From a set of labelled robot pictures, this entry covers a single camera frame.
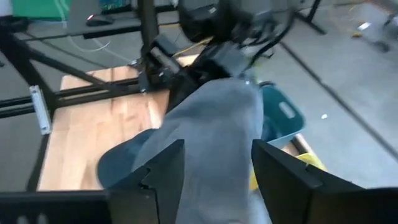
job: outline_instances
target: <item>gray fabric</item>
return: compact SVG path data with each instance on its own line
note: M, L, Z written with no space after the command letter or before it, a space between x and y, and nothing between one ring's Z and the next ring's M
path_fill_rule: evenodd
M177 224L248 223L251 145L262 134L258 87L235 79L203 85L174 108L143 145L133 170L185 140Z

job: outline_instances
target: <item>yellow object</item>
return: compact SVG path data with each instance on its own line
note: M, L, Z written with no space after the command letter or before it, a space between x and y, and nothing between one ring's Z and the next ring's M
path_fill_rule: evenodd
M297 156L296 158L300 159L301 161L303 161L307 164L311 164L311 165L317 167L318 169L321 169L321 170L327 172L327 169L322 164L321 160L319 160L319 158L312 153L301 154L301 155ZM250 175L250 190L257 190L258 188L259 188L259 185L257 183L256 175L254 174L254 170L253 170Z

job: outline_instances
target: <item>metal bracket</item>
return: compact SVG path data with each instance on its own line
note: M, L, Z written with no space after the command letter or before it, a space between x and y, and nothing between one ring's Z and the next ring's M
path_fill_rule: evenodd
M47 105L43 98L42 90L39 86L29 87L30 95L32 97L33 107L35 108L36 117L39 121L40 132L42 135L51 133L51 119Z

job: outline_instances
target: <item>teal plastic bin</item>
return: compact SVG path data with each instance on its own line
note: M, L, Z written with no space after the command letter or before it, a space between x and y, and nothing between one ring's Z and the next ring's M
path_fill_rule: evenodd
M261 86L264 101L262 140L281 149L304 128L304 117L275 85Z

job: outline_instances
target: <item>gray floor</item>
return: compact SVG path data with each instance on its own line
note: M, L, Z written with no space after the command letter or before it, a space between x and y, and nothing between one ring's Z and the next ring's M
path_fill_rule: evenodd
M341 10L343 14L346 12L347 8ZM174 19L173 14L168 14L162 21ZM383 55L360 40L350 39L348 34L332 26L326 10L319 11L316 21L327 28L328 35L316 35L298 22L285 42L398 149L398 138L394 135L398 129L398 121L394 119L398 110L398 92L394 88L398 83L395 76L398 65L393 61L398 56L398 49ZM59 24L34 24L29 32L37 36L54 35L61 33L62 28ZM178 28L162 29L162 32L180 47L190 44L183 35L179 35ZM73 39L87 49L98 47L92 40ZM111 40L108 49L126 58L139 56L139 34L99 40L104 44ZM67 39L49 42L107 67L126 64L104 51L80 52ZM40 42L31 42L30 46L84 71L100 69ZM0 55L0 60L5 61L3 55ZM35 65L50 86L58 89L63 74L43 65ZM262 80L276 82L301 109L307 120L303 133L332 174L363 187L398 186L398 163L282 48L276 47L275 56L263 61L257 70ZM1 73L0 99L27 95L27 85L11 66L2 68ZM324 114L328 115L327 119L322 119ZM24 190L39 144L40 134L34 115L0 120L0 191Z

